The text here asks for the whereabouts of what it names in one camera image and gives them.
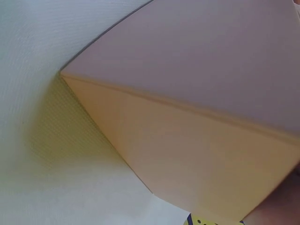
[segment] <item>textured wallpaper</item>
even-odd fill
[[[0,224],[181,225],[57,71],[147,0],[0,0]]]

